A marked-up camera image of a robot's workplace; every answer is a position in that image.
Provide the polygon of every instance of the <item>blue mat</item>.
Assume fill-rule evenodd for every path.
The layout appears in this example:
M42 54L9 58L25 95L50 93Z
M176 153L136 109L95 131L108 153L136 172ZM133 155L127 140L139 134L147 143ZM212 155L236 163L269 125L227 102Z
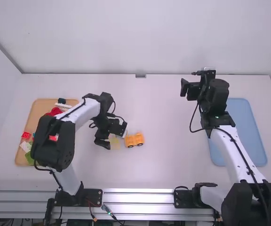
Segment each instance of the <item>blue mat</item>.
M229 98L226 110L236 123L239 138L253 163L256 166L265 166L267 156L249 102L243 98ZM211 139L208 139L208 142L212 162L217 166L225 166L216 145Z

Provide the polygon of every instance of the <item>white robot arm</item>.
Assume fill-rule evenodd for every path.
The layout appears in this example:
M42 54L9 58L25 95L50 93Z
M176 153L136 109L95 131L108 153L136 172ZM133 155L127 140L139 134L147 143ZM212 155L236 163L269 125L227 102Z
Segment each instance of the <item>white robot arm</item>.
M105 141L109 134L124 137L127 126L125 121L120 124L117 116L108 112L114 102L110 94L87 94L82 99L82 102L55 117L42 116L31 148L35 168L53 174L59 185L58 190L70 196L83 189L83 183L77 179L71 165L75 132L87 121L93 120L97 127L94 143L109 150L110 142ZM55 135L57 141L49 139L49 136ZM40 169L36 163L48 169Z
M229 84L216 79L214 69L205 68L192 74L200 75L200 82L182 79L180 96L187 94L188 100L197 101L202 129L190 131L206 131L221 151L233 183L228 192L214 183L197 183L191 191L193 202L198 207L218 211L226 226L271 225L271 183L251 161L233 119L225 111Z

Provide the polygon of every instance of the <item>yellow toy car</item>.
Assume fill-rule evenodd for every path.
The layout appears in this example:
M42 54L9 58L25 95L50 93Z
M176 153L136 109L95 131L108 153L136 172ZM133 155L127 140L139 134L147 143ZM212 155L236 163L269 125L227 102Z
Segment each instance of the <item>yellow toy car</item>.
M125 147L132 148L133 146L142 146L144 144L144 136L142 133L136 133L135 135L126 135L124 138Z

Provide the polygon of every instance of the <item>cork board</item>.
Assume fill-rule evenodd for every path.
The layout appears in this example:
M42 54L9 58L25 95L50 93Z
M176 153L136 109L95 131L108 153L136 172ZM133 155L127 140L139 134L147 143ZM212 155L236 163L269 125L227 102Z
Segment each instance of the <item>cork board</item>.
M22 134L24 132L28 132L31 134L35 133L40 117L43 116L45 113L50 112L53 107L56 107L55 103L57 103L57 101L58 101L58 99L37 99L37 100L35 100L32 104L32 107L31 107L31 110L29 113L29 117L28 117L27 123L25 125L25 128L22 131ZM76 99L66 99L67 105L75 106L78 103L79 103L79 101ZM26 141L26 142L32 141L32 136L28 140L21 138L19 145L23 141ZM15 156L16 166L31 166L28 163L28 161L26 160L26 157L25 157L26 152L19 145L18 145L16 156Z

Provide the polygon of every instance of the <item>wire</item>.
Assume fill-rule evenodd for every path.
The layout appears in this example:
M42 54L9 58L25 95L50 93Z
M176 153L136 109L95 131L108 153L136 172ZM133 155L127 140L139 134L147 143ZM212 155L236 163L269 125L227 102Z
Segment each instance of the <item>wire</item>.
M1 226L5 226L5 225L8 226L12 220L14 220L14 219L10 219L9 221L6 221L6 222L5 222L4 224L2 224Z
M57 179L57 177L56 177L56 175L55 175L55 173L54 173L53 170L51 170L51 169L41 169L41 168L38 168L37 165L36 165L36 161L35 161L35 160L34 160L34 167L35 167L35 169L37 169L37 170L39 170L39 171L48 171L48 172L49 172L50 174L52 174L52 176L54 177L54 179L55 179L56 183L58 184L59 188L60 188L61 190L64 189L64 188L62 187L62 185L60 184L59 180Z
M115 118L119 118L119 119L122 119L123 121L125 121L121 116L115 115Z
M90 204L92 204L94 207L101 207L101 205L95 205L93 204L89 199L86 199Z
M60 215L59 215L59 218L58 218L58 219L60 219L61 216L62 216L62 206L60 207Z
M196 113L196 110L197 110L198 105L199 105L199 104L197 103L197 105L196 105L196 107L195 107L195 110L194 110L194 112L193 112L193 115L192 115L191 121L190 121L189 129L190 129L190 132L191 132L191 133L196 133L196 132L199 132L199 131L204 130L203 128L198 129L198 130L195 130L195 131L192 131L192 129L191 129L191 126L192 126L192 121L193 121L193 118L194 118L194 115L195 115L195 113Z
M116 102L113 101L113 110L112 110L112 114L115 112L115 110L116 110Z
M191 121L190 121L190 132L191 132L191 133L196 133L196 132L199 132L199 131L202 131L202 130L206 130L206 129L216 129L216 130L220 130L221 132L225 133L226 135L228 135L228 136L230 137L231 141L234 143L234 145L236 146L238 152L240 153L240 155L241 155L241 157L242 157L242 159L243 159L245 165L247 166L247 169L248 169L249 174L250 174L251 177L253 178L253 181L254 181L254 183L255 183L255 185L256 185L256 188L257 188L257 190L258 190L258 193L259 193L259 196L260 196L260 199L261 199L261 203L262 203L262 205L263 205L263 207L264 207L264 211L265 211L265 215L266 215L266 219L267 219L267 224L268 224L268 226L270 226L270 225L271 225L271 222L270 222L269 212L268 212L268 208L267 208L267 205L266 205L264 196L263 196L263 194L262 194L262 192L261 192L261 189L260 189L260 187L259 187L259 185L258 185L258 182L257 182L257 180L256 180L256 178L255 178L255 176L254 176L254 172L251 170L251 168L250 168L250 166L249 166L247 160L245 159L245 157L244 157L242 151L240 150L240 148L239 148L237 142L235 141L235 139L233 138L233 136L232 136L230 133L228 133L227 131L225 131L225 130L223 130L223 129L221 129L221 128L218 128L218 127L210 127L210 128L206 128L206 129L198 129L198 130L195 130L195 131L192 131L192 130L191 130L192 120L193 120L193 117L194 117L194 115L195 115L195 112L196 112L196 109L197 109L198 105L199 105L199 104L196 105L195 110L194 110L194 113L193 113L193 116L192 116Z
M89 128L95 128L95 127L97 127L96 125L95 125L95 123L94 122L92 122L91 124L89 124L89 126L88 126Z
M117 221L120 225L124 226L124 224L122 224L115 216L112 216L112 219L114 219L115 221Z

